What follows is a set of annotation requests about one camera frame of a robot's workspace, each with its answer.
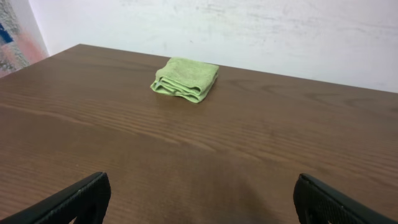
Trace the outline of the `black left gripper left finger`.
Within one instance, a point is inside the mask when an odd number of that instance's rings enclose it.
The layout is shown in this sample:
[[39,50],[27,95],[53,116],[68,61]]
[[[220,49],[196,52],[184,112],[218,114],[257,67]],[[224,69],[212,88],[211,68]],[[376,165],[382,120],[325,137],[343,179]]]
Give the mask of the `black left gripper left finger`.
[[1,224],[102,224],[111,187],[107,173],[95,172],[39,203],[1,220]]

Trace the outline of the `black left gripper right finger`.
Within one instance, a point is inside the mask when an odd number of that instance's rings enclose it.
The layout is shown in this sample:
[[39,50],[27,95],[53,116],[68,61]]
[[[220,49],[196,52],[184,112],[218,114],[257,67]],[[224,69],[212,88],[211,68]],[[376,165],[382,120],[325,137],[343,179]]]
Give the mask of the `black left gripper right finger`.
[[293,200],[301,224],[397,224],[305,173],[296,181]]

